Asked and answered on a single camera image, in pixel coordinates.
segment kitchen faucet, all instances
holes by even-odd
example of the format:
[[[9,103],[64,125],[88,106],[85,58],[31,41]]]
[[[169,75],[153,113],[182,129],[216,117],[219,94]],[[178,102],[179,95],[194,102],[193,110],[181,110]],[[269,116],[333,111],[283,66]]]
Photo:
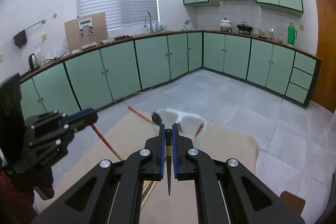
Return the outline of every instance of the kitchen faucet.
[[[147,14],[149,14],[149,22],[150,22],[150,25],[151,25],[151,27],[149,28],[149,30],[150,30],[150,33],[152,33],[153,32],[153,27],[152,27],[152,17],[151,17],[151,13],[150,12],[146,12],[146,14],[145,14],[145,24],[143,26],[147,27],[147,24],[146,24]]]

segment countertop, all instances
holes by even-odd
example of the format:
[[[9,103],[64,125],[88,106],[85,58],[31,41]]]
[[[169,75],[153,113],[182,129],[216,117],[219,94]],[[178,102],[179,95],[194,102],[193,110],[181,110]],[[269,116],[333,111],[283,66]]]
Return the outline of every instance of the countertop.
[[[80,56],[82,54],[85,54],[85,53],[88,53],[88,52],[92,52],[94,50],[98,50],[98,49],[101,49],[101,48],[105,48],[105,47],[109,47],[111,45],[116,45],[116,44],[120,44],[120,43],[123,43],[123,42],[128,42],[128,41],[133,41],[133,40],[137,40],[137,39],[142,39],[142,38],[148,38],[148,37],[158,37],[158,36],[162,36],[162,35],[169,35],[169,34],[179,34],[179,33],[188,33],[188,32],[212,32],[212,33],[222,33],[222,34],[229,34],[229,35],[236,35],[236,36],[239,36],[239,37],[247,37],[247,38],[252,38],[252,39],[257,39],[257,40],[261,40],[261,41],[265,41],[265,42],[269,42],[269,43],[272,43],[272,44],[277,44],[277,45],[280,45],[282,47],[286,47],[286,48],[290,48],[290,49],[293,49],[295,51],[298,51],[298,52],[301,52],[307,56],[310,56],[314,59],[318,59],[315,55],[311,54],[311,53],[308,53],[298,47],[295,47],[295,46],[291,46],[291,45],[288,45],[288,44],[280,44],[278,42],[275,42],[275,41],[270,41],[266,38],[261,38],[261,37],[256,37],[255,35],[249,35],[249,34],[242,34],[242,33],[236,33],[236,32],[225,32],[225,31],[218,31],[218,30],[189,30],[189,31],[186,31],[186,30],[181,30],[181,31],[165,31],[165,32],[155,32],[155,33],[150,33],[150,34],[139,34],[139,35],[134,35],[132,37],[129,37],[129,38],[125,38],[125,39],[121,39],[121,40],[118,40],[118,41],[113,41],[113,42],[110,42],[110,43],[106,43],[106,44],[99,44],[97,46],[94,46],[94,47],[89,47],[87,49],[84,49],[80,52],[77,52],[75,54],[69,54],[69,55],[66,55],[64,57],[61,57],[61,58],[57,58],[57,59],[54,59],[54,60],[50,60],[47,64],[43,65],[43,66],[40,66],[39,68],[31,71],[29,70],[28,72],[24,73],[23,75],[21,75],[21,82],[25,82],[26,80],[28,80],[29,78],[33,77],[34,75],[37,75],[39,74],[40,72],[44,71],[44,70],[47,70],[48,68],[51,68],[53,66],[56,66],[62,62],[65,62],[69,59],[72,59],[74,57],[77,57],[77,56]]]

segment plastic bottle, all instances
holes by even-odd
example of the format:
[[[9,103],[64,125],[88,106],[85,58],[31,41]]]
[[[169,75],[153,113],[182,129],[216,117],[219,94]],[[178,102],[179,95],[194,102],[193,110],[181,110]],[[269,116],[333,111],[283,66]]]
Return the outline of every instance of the plastic bottle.
[[[291,24],[289,24],[288,26],[287,43],[294,46],[294,41],[296,37],[297,37],[297,31],[295,30],[295,27],[293,26],[293,23],[291,22]]]

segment silver screw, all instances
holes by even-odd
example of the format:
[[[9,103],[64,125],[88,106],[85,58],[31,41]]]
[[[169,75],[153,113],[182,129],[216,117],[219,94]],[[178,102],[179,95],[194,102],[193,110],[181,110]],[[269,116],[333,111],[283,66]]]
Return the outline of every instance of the silver screw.
[[[188,150],[188,154],[191,156],[196,156],[198,154],[198,150],[196,148],[191,148]]]
[[[141,156],[148,156],[151,152],[148,149],[142,149],[140,150]]]
[[[232,167],[236,167],[239,164],[239,162],[236,159],[230,159],[227,163]]]
[[[99,166],[102,167],[102,168],[107,168],[111,165],[111,162],[109,160],[102,160],[100,163],[99,163]]]

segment gray floor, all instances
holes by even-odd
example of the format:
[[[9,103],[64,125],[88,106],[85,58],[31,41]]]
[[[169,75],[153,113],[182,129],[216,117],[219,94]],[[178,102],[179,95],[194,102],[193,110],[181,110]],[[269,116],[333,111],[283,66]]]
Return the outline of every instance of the gray floor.
[[[302,217],[307,224],[324,210],[336,167],[336,123],[333,114],[316,103],[303,109],[251,85],[200,70],[100,111],[98,130],[105,134],[126,115],[126,104],[148,112],[166,107],[195,112],[253,136],[261,149],[258,178],[277,195],[287,190],[305,199]],[[75,136],[69,154],[53,167],[54,185],[97,140],[91,128]]]

